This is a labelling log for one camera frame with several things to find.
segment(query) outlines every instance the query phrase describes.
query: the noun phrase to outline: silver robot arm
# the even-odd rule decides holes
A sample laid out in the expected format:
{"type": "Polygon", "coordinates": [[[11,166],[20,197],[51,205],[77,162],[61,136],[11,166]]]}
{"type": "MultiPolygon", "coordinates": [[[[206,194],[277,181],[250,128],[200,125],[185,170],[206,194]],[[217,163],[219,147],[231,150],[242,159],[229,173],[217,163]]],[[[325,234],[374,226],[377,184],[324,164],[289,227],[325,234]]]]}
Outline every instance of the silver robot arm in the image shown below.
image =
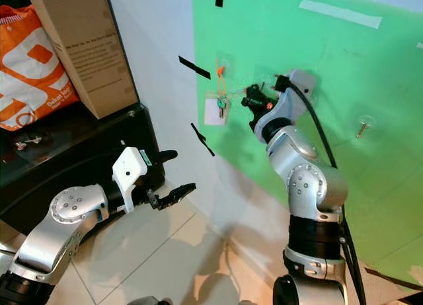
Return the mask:
{"type": "MultiPolygon", "coordinates": [[[[111,213],[133,211],[132,191],[139,178],[146,175],[148,166],[176,156],[176,151],[159,152],[157,162],[144,151],[127,147],[112,167],[114,181],[109,186],[69,187],[57,194],[47,215],[26,237],[9,270],[0,277],[0,304],[47,303],[84,236],[111,213]]],[[[195,188],[195,184],[186,184],[160,199],[151,189],[141,186],[137,194],[142,198],[137,198],[137,203],[164,209],[195,188]]]]}
{"type": "MultiPolygon", "coordinates": [[[[287,75],[310,97],[315,79],[294,70],[287,75]]],[[[292,123],[304,111],[292,89],[278,100],[252,85],[242,105],[254,114],[250,127],[267,143],[267,155],[286,185],[291,214],[284,264],[289,275],[274,285],[274,304],[348,305],[345,260],[340,255],[340,222],[348,187],[341,173],[325,163],[292,123]]]]}

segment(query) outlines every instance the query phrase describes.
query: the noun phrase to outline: green wall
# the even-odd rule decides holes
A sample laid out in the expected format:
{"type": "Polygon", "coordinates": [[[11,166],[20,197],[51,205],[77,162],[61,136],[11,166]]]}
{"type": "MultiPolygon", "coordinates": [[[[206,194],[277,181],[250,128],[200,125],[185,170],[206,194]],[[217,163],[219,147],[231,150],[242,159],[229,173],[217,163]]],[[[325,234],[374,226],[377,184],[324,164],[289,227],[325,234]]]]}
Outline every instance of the green wall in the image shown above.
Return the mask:
{"type": "MultiPolygon", "coordinates": [[[[346,212],[359,257],[416,282],[407,271],[423,265],[423,49],[416,46],[423,14],[366,0],[312,0],[383,17],[374,29],[300,9],[301,1],[224,0],[219,8],[215,0],[193,0],[196,65],[211,72],[211,80],[197,78],[200,123],[206,92],[217,90],[217,57],[227,64],[229,92],[265,81],[274,94],[274,73],[314,74],[313,104],[350,185],[346,212]],[[362,115],[376,124],[357,139],[362,115]]],[[[217,154],[287,205],[241,98],[232,96],[225,127],[203,124],[200,131],[217,154]]],[[[297,124],[322,150],[311,118],[297,124]]]]}

